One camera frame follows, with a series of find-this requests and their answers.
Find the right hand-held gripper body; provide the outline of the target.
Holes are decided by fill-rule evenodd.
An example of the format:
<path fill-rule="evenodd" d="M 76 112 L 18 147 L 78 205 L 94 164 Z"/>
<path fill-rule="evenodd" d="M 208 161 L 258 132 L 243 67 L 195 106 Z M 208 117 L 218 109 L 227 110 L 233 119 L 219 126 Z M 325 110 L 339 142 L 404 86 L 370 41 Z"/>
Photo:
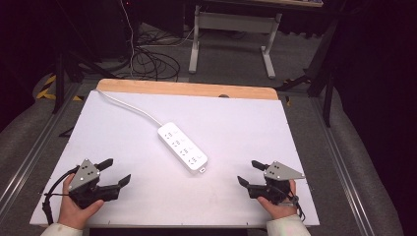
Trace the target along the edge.
<path fill-rule="evenodd" d="M 274 205 L 279 205 L 285 199 L 290 199 L 295 205 L 299 198 L 290 187 L 290 180 L 304 179 L 305 175 L 278 161 L 268 164 L 269 168 L 264 173 L 266 183 L 264 185 L 252 185 L 247 187 L 249 197 L 256 199 L 264 197 Z"/>

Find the white metal desk frame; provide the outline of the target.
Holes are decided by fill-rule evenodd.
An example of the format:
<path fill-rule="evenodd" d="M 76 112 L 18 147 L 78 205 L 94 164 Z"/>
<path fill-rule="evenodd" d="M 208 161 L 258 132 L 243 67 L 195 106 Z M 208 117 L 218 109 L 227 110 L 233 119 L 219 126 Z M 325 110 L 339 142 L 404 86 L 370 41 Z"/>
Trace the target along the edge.
<path fill-rule="evenodd" d="M 189 73 L 196 74 L 199 58 L 199 31 L 200 30 L 234 30 L 252 33 L 267 33 L 268 42 L 261 47 L 261 54 L 268 77 L 275 78 L 270 51 L 273 46 L 282 15 L 277 13 L 273 18 L 240 16 L 220 13 L 207 13 L 202 11 L 202 7 L 197 5 L 194 13 L 193 44 L 189 63 Z"/>

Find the wooden desk top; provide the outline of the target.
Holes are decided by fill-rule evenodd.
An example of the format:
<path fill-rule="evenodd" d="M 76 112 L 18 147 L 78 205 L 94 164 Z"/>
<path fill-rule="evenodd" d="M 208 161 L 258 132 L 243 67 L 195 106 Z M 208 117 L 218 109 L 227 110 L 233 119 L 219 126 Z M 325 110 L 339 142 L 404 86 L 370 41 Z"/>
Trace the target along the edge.
<path fill-rule="evenodd" d="M 285 7 L 313 7 L 321 8 L 324 6 L 322 0 L 203 0 L 206 2 L 219 2 L 219 3 L 234 3 L 234 4 L 246 4 L 246 5 L 259 5 L 259 6 L 285 6 Z"/>

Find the white table board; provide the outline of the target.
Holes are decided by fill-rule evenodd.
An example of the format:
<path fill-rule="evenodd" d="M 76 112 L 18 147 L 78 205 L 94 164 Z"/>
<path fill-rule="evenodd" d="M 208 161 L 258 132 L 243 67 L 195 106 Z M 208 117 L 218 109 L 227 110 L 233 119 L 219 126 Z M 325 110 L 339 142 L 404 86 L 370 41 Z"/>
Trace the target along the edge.
<path fill-rule="evenodd" d="M 159 139 L 167 122 L 208 156 L 204 173 L 190 173 Z M 94 227 L 262 227 L 269 216 L 237 177 L 264 184 L 252 160 L 303 169 L 281 102 L 232 96 L 93 91 L 47 184 L 86 158 L 113 159 L 103 186 L 131 175 L 118 200 L 89 220 Z"/>

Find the person's left hand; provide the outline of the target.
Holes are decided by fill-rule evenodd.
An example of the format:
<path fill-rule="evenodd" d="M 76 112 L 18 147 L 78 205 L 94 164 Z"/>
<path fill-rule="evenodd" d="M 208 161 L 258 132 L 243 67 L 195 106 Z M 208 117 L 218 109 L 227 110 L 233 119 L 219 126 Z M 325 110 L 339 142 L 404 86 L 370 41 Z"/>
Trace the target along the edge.
<path fill-rule="evenodd" d="M 69 197 L 69 187 L 73 178 L 74 174 L 70 174 L 63 182 L 63 197 L 58 222 L 82 230 L 87 225 L 88 220 L 104 206 L 104 201 L 98 200 L 87 208 L 79 208 Z"/>

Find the aluminium floor rail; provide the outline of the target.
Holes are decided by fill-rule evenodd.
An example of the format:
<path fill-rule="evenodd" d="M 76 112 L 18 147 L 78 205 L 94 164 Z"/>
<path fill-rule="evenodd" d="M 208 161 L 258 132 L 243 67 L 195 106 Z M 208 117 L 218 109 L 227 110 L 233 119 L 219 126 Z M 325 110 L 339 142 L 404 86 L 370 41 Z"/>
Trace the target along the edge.
<path fill-rule="evenodd" d="M 323 110 L 320 105 L 320 101 L 313 97 L 310 99 L 312 107 L 317 115 L 321 128 L 324 131 L 328 146 L 330 148 L 330 157 L 332 159 L 335 171 L 337 173 L 339 182 L 343 188 L 345 197 L 349 203 L 356 224 L 359 228 L 361 236 L 375 236 L 373 227 L 370 224 L 368 215 L 360 200 L 358 191 L 354 186 L 350 173 L 346 167 L 343 156 L 335 141 L 331 128 L 329 128 L 323 118 Z"/>
<path fill-rule="evenodd" d="M 0 217 L 6 214 L 36 165 L 80 84 L 68 85 L 64 103 L 53 113 L 52 100 L 37 101 L 0 133 Z"/>

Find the white power strip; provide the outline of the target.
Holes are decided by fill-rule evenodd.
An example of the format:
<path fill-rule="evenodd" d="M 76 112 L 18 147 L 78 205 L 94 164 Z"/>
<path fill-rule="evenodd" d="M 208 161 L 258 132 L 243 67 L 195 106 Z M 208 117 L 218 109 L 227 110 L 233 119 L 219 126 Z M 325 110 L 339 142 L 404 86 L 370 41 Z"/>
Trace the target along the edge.
<path fill-rule="evenodd" d="M 206 154 L 174 123 L 157 129 L 158 137 L 192 174 L 204 173 L 208 164 Z"/>

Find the black metal stand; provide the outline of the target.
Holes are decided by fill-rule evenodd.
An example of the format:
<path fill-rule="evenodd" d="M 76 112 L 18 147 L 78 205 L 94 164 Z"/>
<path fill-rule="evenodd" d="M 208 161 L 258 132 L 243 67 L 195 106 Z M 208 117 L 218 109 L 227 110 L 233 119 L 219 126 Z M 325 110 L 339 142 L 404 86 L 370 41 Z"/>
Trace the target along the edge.
<path fill-rule="evenodd" d="M 305 74 L 293 81 L 287 80 L 282 86 L 276 88 L 277 91 L 286 91 L 303 83 L 310 82 L 310 86 L 307 88 L 307 95 L 310 97 L 318 97 L 321 92 L 325 90 L 322 116 L 327 127 L 330 127 L 330 108 L 334 88 L 334 78 L 331 74 L 331 63 L 328 60 L 328 51 L 336 32 L 337 25 L 338 20 L 331 21 L 309 67 L 305 70 Z"/>

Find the black tripod stand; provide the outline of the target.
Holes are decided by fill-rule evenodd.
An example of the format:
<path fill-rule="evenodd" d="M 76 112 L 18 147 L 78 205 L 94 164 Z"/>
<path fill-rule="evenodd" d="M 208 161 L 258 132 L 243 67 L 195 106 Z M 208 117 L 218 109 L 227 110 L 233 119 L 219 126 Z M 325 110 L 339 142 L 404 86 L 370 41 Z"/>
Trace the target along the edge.
<path fill-rule="evenodd" d="M 77 29 L 71 27 L 71 21 L 68 19 L 65 9 L 59 0 L 48 0 L 52 7 L 51 15 L 54 17 L 50 20 L 53 31 L 52 44 L 55 52 L 55 75 L 56 75 L 56 100 L 53 114 L 56 114 L 65 102 L 65 75 L 73 83 L 80 83 L 84 79 L 81 64 L 87 66 L 104 78 L 113 78 L 114 75 L 93 63 L 85 56 L 76 46 L 72 44 L 74 40 L 82 39 Z"/>

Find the yellow black floor tape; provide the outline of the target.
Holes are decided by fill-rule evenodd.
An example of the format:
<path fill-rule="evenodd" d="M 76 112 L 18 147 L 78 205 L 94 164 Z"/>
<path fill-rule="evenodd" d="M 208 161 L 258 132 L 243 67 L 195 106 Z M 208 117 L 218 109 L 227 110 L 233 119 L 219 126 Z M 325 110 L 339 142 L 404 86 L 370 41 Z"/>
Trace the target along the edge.
<path fill-rule="evenodd" d="M 40 89 L 40 92 L 36 95 L 36 98 L 55 100 L 57 98 L 56 94 L 51 93 L 51 88 L 55 82 L 56 82 L 56 76 L 51 75 L 43 84 L 42 88 Z"/>

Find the person's right hand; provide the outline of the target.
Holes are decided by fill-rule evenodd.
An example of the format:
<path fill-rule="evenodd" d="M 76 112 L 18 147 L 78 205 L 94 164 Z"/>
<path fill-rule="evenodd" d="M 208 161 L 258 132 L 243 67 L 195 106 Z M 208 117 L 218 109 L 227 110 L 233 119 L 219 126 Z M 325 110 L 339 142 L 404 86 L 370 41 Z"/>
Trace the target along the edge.
<path fill-rule="evenodd" d="M 258 197 L 257 201 L 271 216 L 272 219 L 281 219 L 287 216 L 297 214 L 297 206 L 293 204 L 290 199 L 285 199 L 279 205 L 274 205 L 264 197 Z"/>

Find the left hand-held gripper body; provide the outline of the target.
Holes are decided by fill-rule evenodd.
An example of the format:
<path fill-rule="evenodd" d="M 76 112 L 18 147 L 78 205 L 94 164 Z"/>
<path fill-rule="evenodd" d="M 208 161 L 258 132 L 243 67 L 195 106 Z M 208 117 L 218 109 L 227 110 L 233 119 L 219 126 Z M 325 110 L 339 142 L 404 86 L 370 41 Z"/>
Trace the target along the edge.
<path fill-rule="evenodd" d="M 87 208 L 98 200 L 110 202 L 118 199 L 121 189 L 118 184 L 98 186 L 100 173 L 89 159 L 82 162 L 69 187 L 69 197 L 78 207 Z"/>

